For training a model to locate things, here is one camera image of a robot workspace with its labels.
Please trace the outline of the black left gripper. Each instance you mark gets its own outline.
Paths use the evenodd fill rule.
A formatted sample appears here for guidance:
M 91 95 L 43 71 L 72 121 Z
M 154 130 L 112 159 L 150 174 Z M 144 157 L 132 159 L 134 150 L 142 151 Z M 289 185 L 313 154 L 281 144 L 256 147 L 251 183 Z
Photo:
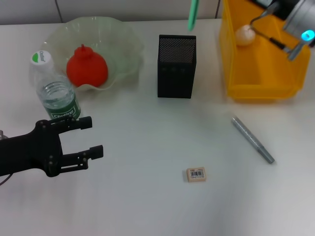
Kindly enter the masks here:
M 40 120 L 30 133 L 1 140 L 0 175 L 40 169 L 48 177 L 56 177 L 61 172 L 88 169 L 89 159 L 103 157 L 103 146 L 63 155 L 58 133 L 88 129 L 92 126 L 90 116 L 79 119 L 75 119 L 74 116 L 63 116 L 52 120 Z

